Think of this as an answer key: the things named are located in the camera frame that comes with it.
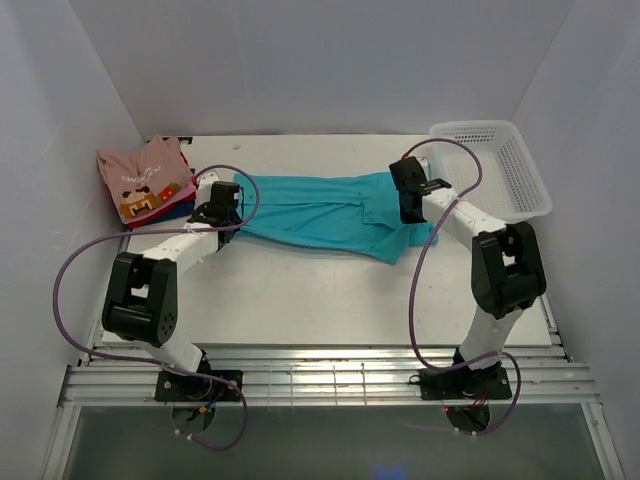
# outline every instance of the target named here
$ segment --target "table top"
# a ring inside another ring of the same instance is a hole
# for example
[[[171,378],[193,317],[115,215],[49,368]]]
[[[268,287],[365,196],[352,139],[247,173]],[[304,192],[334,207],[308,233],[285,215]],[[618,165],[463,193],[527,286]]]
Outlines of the table top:
[[[194,137],[191,166],[226,163],[255,175],[355,176],[386,171],[416,135]],[[425,150],[418,150],[417,155]],[[224,180],[231,172],[218,172]],[[181,227],[185,219],[143,227]],[[166,236],[133,237],[139,252]],[[419,248],[396,265],[350,254],[236,237],[183,275],[178,325],[199,345],[406,346],[408,295]],[[475,311],[471,256],[446,233],[429,250],[416,298],[419,343],[458,345]],[[105,332],[105,344],[124,341]],[[550,345],[540,301],[516,323],[508,346]]]

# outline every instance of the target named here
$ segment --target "white wall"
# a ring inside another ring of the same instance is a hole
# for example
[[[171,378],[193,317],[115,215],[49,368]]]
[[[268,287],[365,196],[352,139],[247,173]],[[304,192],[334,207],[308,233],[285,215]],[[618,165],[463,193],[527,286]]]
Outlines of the white wall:
[[[142,139],[67,0],[0,1],[0,478],[34,479],[67,362],[53,278],[66,256],[117,220],[98,180],[97,147]],[[71,269],[62,308],[86,339],[115,245]]]
[[[145,137],[510,118],[572,3],[71,0]]]
[[[536,228],[560,333],[640,478],[640,4],[577,0],[513,121],[554,202]]]

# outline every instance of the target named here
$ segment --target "robotic arm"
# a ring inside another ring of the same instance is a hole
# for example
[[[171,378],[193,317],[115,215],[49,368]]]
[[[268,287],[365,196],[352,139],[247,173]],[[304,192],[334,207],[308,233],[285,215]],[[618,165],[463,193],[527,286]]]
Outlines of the robotic arm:
[[[403,223],[439,219],[456,191],[442,179],[427,180],[415,157],[390,165],[399,193]],[[455,371],[420,372],[420,384],[429,399],[459,398],[465,392],[487,388],[492,398],[509,398],[504,385],[499,352],[523,311],[546,290],[546,280],[533,227],[527,222],[507,224],[460,200],[451,210],[444,229],[471,252],[471,291],[477,302],[467,334],[454,355],[454,364],[498,352]]]
[[[177,327],[178,278],[229,243],[235,231],[197,230],[239,224],[239,191],[238,184],[218,181],[213,172],[203,175],[198,185],[198,205],[184,227],[188,233],[175,235],[141,253],[122,252],[116,257],[102,312],[106,331],[125,340],[140,341],[165,364],[211,374],[205,353]],[[184,376],[172,378],[169,384],[177,385],[190,398],[197,398],[198,392],[209,388],[207,382]]]

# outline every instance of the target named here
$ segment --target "white plastic bin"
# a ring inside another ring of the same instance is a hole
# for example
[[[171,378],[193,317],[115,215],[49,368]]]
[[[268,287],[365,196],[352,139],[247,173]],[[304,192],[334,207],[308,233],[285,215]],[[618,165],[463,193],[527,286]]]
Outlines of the white plastic bin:
[[[504,221],[516,222],[546,215],[551,200],[522,135],[511,122],[477,120],[434,125],[431,137],[464,143],[478,155],[484,177],[466,199]],[[460,147],[433,143],[430,164],[434,178],[443,178],[457,191],[475,182],[473,159]]]

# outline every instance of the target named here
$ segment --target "turquoise fabric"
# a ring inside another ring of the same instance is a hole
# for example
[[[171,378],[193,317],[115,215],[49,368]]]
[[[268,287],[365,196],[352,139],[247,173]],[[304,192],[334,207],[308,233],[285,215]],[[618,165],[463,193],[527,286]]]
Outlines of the turquoise fabric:
[[[403,225],[391,174],[361,177],[254,177],[260,208],[239,235],[329,250],[346,250],[394,264],[410,245],[423,245],[432,223]],[[255,205],[249,181],[245,212]]]

